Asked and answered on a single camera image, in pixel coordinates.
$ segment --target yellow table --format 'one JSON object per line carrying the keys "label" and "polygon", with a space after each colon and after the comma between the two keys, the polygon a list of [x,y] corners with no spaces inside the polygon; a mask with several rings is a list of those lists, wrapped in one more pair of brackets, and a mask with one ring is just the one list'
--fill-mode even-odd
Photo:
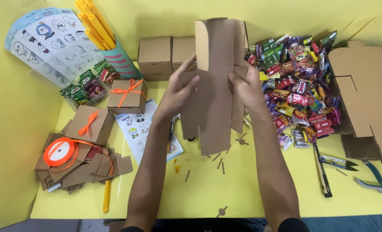
{"label": "yellow table", "polygon": [[[154,98],[159,103],[167,83],[148,82],[147,97]],[[98,107],[106,108],[106,103],[107,100]],[[56,131],[60,131],[74,114],[64,102]],[[249,145],[240,145],[235,139],[241,135],[232,131],[228,154],[222,152],[214,162],[213,158],[216,155],[211,155],[211,158],[200,155],[197,140],[188,142],[182,139],[181,122],[176,123],[174,133],[178,136],[184,153],[177,157],[176,165],[181,165],[178,173],[173,167],[174,161],[167,162],[158,218],[215,217],[218,209],[225,206],[228,206],[225,217],[265,216],[257,185],[256,156],[251,129],[244,128],[244,133],[247,133],[244,139]],[[82,189],[71,195],[59,190],[48,193],[42,191],[39,186],[30,218],[126,218],[128,196],[138,165],[116,122],[108,146],[114,147],[116,152],[123,156],[131,155],[134,171],[113,179],[111,205],[107,214],[102,213],[105,186],[100,183],[85,183]],[[338,157],[345,156],[339,135],[330,135],[318,140],[318,146],[321,152]],[[360,171],[343,171],[348,174],[347,177],[336,171],[334,166],[325,164],[333,197],[324,198],[320,190],[313,149],[296,149],[290,146],[283,155],[296,185],[302,217],[382,214],[382,194],[361,187],[353,180],[353,175],[362,180],[376,180],[361,161],[353,160],[359,164],[356,168]],[[217,169],[220,158],[223,158],[225,166],[224,175],[221,167]],[[380,161],[373,164],[382,174]],[[185,182],[188,170],[190,174]]]}

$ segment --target wire cutter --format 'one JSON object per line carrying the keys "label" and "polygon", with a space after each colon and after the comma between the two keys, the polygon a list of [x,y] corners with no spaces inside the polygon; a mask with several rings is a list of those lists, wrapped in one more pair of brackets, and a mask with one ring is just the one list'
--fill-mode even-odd
{"label": "wire cutter", "polygon": [[330,156],[321,156],[320,161],[322,163],[330,164],[338,168],[343,168],[349,171],[358,171],[355,168],[352,168],[352,166],[358,166],[352,161],[343,160],[343,159],[337,159]]}
{"label": "wire cutter", "polygon": [[377,170],[377,168],[372,163],[370,163],[369,161],[363,161],[363,163],[366,164],[366,166],[368,166],[370,168],[370,170],[373,172],[373,175],[376,177],[377,182],[380,185],[369,184],[367,182],[362,181],[361,179],[359,179],[357,177],[353,177],[354,181],[356,183],[358,183],[359,185],[365,187],[365,188],[375,189],[379,193],[382,193],[382,175],[380,175],[379,170]]}

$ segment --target orange ribbon spool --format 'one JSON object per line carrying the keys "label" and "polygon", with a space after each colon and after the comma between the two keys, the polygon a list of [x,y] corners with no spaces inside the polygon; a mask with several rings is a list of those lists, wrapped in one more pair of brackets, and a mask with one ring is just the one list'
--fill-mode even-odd
{"label": "orange ribbon spool", "polygon": [[135,87],[137,87],[139,84],[141,84],[142,81],[143,80],[140,80],[138,83],[135,84],[135,80],[134,79],[130,79],[129,80],[129,88],[127,90],[123,90],[123,89],[120,89],[120,88],[116,88],[114,90],[111,90],[111,92],[114,92],[116,94],[119,94],[119,93],[123,93],[124,94],[124,96],[122,96],[122,98],[121,98],[121,100],[120,100],[120,102],[118,104],[119,108],[121,107],[122,103],[125,100],[126,95],[128,95],[129,92],[138,92],[138,93],[142,94],[142,96],[146,99],[146,96],[145,96],[145,94],[142,91],[133,91],[133,89]]}
{"label": "orange ribbon spool", "polygon": [[91,125],[91,123],[95,120],[96,118],[96,115],[98,115],[99,111],[95,111],[95,113],[91,113],[89,115],[89,118],[88,118],[88,124],[84,127],[82,127],[79,131],[78,131],[78,134],[79,136],[84,136],[84,134],[86,133],[88,138],[89,138],[89,126]]}
{"label": "orange ribbon spool", "polygon": [[[55,151],[59,151],[60,152],[60,146],[62,146],[64,143],[68,143],[69,144],[69,149],[68,151],[66,152],[66,154],[60,158],[60,159],[57,159],[57,160],[51,160],[51,157],[52,155],[54,155]],[[85,144],[88,144],[88,145],[91,145],[91,146],[94,146],[94,147],[98,147],[100,148],[102,151],[104,151],[104,153],[106,154],[106,156],[108,156],[108,159],[109,159],[109,162],[111,163],[111,174],[113,173],[113,165],[112,165],[112,161],[111,161],[111,158],[109,157],[108,153],[102,149],[102,147],[99,147],[95,144],[91,144],[90,142],[86,142],[86,141],[82,141],[82,140],[74,140],[74,139],[70,139],[68,137],[62,137],[62,138],[59,138],[55,141],[53,141],[53,143],[51,143],[45,150],[45,152],[43,153],[43,160],[45,161],[45,163],[49,166],[49,168],[53,171],[62,171],[62,170],[65,170],[67,169],[68,167],[72,166],[72,164],[76,161],[76,158],[78,157],[78,152],[79,152],[79,146],[77,143],[85,143]],[[75,157],[73,157],[72,161],[64,168],[61,168],[61,169],[53,169],[51,167],[57,167],[57,166],[60,166],[60,165],[63,165],[65,164],[66,162],[68,162],[70,160],[70,158],[75,154]]]}

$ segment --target person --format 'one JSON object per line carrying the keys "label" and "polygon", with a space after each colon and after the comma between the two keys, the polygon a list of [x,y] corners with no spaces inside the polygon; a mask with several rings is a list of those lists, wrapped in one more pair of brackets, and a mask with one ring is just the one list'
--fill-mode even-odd
{"label": "person", "polygon": [[[198,86],[196,76],[184,88],[179,74],[196,61],[194,54],[169,78],[168,87],[154,113],[141,164],[132,184],[128,200],[126,222],[121,232],[149,231],[255,231],[247,224],[233,218],[173,219],[154,227],[164,185],[167,143],[171,119],[186,104]],[[268,224],[275,232],[308,232],[300,219],[296,188],[280,150],[269,109],[262,93],[258,71],[245,63],[244,80],[235,72],[228,78],[236,86],[237,94],[250,114],[256,148],[257,178]]]}

